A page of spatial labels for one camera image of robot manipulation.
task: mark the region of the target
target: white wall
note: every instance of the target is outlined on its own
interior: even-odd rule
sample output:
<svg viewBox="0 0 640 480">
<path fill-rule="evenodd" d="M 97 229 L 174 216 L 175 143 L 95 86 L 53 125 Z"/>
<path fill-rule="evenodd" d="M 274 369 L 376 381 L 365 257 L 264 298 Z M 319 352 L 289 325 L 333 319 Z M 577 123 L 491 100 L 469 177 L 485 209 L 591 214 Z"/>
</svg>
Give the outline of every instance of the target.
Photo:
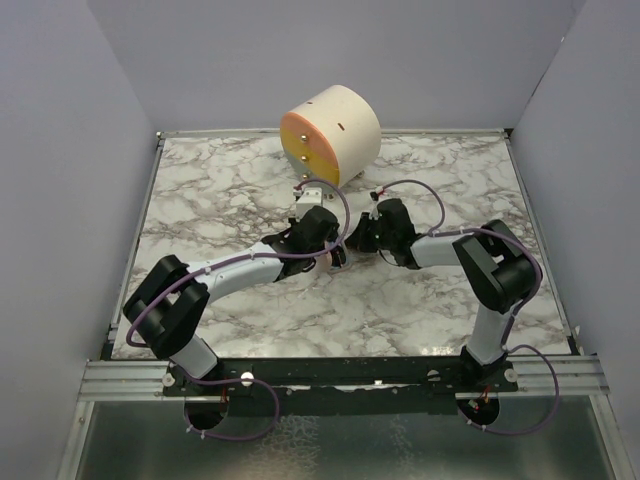
<svg viewBox="0 0 640 480">
<path fill-rule="evenodd" d="M 514 127 L 584 0 L 88 0 L 159 130 L 276 127 L 334 83 L 383 127 Z"/>
<path fill-rule="evenodd" d="M 513 145 L 569 321 L 602 360 L 640 474 L 639 24 L 637 0 L 589 0 Z"/>
<path fill-rule="evenodd" d="M 0 15 L 0 477 L 55 477 L 155 138 L 82 0 Z"/>
</svg>

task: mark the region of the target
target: cable connector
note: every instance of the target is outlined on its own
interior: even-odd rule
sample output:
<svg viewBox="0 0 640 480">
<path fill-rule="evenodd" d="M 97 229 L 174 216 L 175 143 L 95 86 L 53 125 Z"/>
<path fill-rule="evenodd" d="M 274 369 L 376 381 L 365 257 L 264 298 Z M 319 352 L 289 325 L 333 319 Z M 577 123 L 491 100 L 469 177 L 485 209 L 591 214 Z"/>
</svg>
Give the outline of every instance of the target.
<svg viewBox="0 0 640 480">
<path fill-rule="evenodd" d="M 383 193 L 384 193 L 384 188 L 376 187 L 376 189 L 373 192 L 369 192 L 369 195 L 371 196 L 371 199 L 374 202 L 377 202 Z"/>
</svg>

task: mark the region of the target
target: bolt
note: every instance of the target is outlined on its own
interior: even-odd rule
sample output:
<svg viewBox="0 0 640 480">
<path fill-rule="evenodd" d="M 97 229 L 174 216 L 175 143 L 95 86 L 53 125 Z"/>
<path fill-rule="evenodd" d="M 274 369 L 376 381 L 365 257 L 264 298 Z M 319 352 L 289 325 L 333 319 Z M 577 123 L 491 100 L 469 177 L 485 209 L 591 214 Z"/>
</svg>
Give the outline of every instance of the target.
<svg viewBox="0 0 640 480">
<path fill-rule="evenodd" d="M 171 387 L 174 383 L 176 383 L 176 379 L 173 378 L 173 375 L 171 375 L 170 373 L 166 373 L 162 377 L 162 385 L 164 385 L 165 387 Z"/>
<path fill-rule="evenodd" d="M 515 383 L 518 380 L 518 372 L 516 372 L 513 368 L 507 368 L 504 371 L 504 378 L 507 382 Z"/>
<path fill-rule="evenodd" d="M 247 380 L 253 380 L 253 373 L 244 372 L 242 375 L 240 375 L 240 378 L 247 379 Z M 249 381 L 249 382 L 241 382 L 241 383 L 242 383 L 243 387 L 250 387 L 253 382 Z"/>
<path fill-rule="evenodd" d="M 437 370 L 429 370 L 427 372 L 427 381 L 429 382 L 439 382 L 440 381 L 440 372 Z"/>
</svg>

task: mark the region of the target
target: white marble countertop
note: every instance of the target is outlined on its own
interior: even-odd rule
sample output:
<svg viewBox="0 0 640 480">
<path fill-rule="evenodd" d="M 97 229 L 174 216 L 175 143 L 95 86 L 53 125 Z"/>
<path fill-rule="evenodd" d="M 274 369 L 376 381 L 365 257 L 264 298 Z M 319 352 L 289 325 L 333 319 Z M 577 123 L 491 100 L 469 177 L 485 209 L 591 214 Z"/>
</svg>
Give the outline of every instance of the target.
<svg viewBox="0 0 640 480">
<path fill-rule="evenodd" d="M 501 219 L 540 258 L 501 136 L 385 137 L 376 162 L 344 187 L 351 229 L 371 208 L 368 192 L 402 178 L 439 192 L 447 211 L 442 230 Z M 286 228 L 297 181 L 275 135 L 167 139 L 127 298 L 165 255 L 215 259 Z M 417 231 L 437 222 L 438 205 L 419 186 L 390 193 L 403 199 Z M 340 201 L 325 206 L 343 224 Z M 471 334 L 477 306 L 459 267 L 411 271 L 355 256 L 344 272 L 297 275 L 229 295 L 206 309 L 198 334 L 222 357 L 451 355 Z M 112 357 L 152 358 L 126 345 L 130 324 L 121 318 Z M 569 352 L 546 276 L 515 324 L 509 345 L 518 343 Z"/>
</svg>

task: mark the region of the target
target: white cylinder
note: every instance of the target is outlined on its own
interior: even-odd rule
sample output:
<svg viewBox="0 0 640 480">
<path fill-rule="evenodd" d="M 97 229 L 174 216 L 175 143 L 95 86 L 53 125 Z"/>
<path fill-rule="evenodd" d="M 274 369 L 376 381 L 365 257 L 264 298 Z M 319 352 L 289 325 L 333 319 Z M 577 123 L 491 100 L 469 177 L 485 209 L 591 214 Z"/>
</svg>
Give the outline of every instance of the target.
<svg viewBox="0 0 640 480">
<path fill-rule="evenodd" d="M 342 186 L 380 153 L 380 123 L 353 90 L 333 85 L 287 112 L 280 122 L 287 157 Z"/>
</svg>

